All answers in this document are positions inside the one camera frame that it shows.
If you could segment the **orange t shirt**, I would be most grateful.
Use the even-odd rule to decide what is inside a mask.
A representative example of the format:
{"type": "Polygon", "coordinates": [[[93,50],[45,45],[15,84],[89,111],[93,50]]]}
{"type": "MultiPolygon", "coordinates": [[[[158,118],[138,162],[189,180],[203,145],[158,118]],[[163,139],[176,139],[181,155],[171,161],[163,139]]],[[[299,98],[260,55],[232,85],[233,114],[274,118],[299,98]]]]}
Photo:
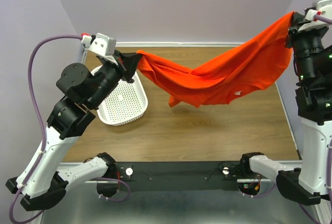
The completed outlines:
{"type": "Polygon", "coordinates": [[[143,50],[138,69],[170,95],[168,105],[196,108],[224,105],[273,85],[287,69],[292,52],[285,47],[293,12],[251,40],[190,69],[143,50]]]}

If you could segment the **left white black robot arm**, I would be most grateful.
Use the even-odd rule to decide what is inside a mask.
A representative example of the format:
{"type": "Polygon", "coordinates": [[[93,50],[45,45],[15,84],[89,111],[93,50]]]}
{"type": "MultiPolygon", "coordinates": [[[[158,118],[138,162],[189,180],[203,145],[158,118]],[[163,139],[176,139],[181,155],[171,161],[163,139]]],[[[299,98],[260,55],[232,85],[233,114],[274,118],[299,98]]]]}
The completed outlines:
{"type": "Polygon", "coordinates": [[[6,182],[11,193],[23,196],[20,204],[26,211],[50,209],[70,189],[99,177],[109,180],[116,174],[116,161],[105,152],[68,171],[60,171],[58,166],[95,119],[92,111],[98,109],[121,80],[134,82],[141,58],[140,54],[116,51],[113,62],[100,58],[102,66],[95,74],[82,63],[72,63],[62,71],[56,86],[64,97],[47,119],[40,150],[21,176],[6,182]]]}

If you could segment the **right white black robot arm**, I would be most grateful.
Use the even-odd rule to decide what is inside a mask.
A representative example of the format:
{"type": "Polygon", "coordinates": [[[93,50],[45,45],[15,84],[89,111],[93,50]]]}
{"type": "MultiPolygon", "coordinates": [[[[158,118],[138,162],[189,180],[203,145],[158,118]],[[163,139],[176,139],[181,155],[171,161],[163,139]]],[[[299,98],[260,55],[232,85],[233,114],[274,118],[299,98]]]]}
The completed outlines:
{"type": "Polygon", "coordinates": [[[331,47],[322,45],[329,25],[327,10],[309,9],[305,16],[296,12],[286,39],[299,79],[295,92],[304,126],[302,166],[282,165],[261,152],[243,154],[239,164],[242,177],[260,174],[284,198],[306,206],[331,200],[331,47]]]}

